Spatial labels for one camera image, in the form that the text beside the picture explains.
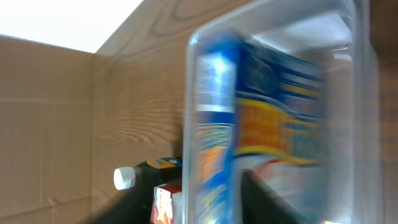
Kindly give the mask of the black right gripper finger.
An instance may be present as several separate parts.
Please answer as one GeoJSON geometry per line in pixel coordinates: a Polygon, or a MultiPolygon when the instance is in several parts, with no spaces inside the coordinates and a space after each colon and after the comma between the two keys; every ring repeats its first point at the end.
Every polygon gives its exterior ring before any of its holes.
{"type": "Polygon", "coordinates": [[[254,171],[245,170],[241,178],[241,205],[244,224],[308,224],[300,213],[302,191],[286,189],[277,182],[264,182],[254,171]]]}

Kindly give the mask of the blue Kool Fever box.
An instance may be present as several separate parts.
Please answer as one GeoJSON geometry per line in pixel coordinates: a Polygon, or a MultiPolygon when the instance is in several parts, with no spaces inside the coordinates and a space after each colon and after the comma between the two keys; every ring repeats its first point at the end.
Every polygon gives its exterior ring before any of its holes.
{"type": "Polygon", "coordinates": [[[300,213],[322,220],[322,78],[312,63],[215,35],[197,56],[197,223],[243,223],[241,178],[302,191],[300,213]]]}

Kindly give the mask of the red orange Panadol box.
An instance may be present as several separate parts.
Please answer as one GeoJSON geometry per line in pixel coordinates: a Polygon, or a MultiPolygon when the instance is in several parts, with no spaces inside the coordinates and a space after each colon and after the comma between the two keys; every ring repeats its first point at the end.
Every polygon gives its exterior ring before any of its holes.
{"type": "Polygon", "coordinates": [[[180,183],[154,187],[152,224],[182,224],[182,187],[180,183]]]}

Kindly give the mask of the dark bottle white cap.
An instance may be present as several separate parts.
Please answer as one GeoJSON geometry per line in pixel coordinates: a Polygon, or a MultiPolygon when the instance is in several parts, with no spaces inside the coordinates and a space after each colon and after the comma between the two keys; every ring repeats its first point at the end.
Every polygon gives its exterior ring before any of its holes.
{"type": "Polygon", "coordinates": [[[130,167],[119,167],[114,170],[113,182],[117,190],[127,190],[138,184],[155,186],[182,176],[182,161],[176,157],[163,157],[160,159],[146,160],[130,167]]]}

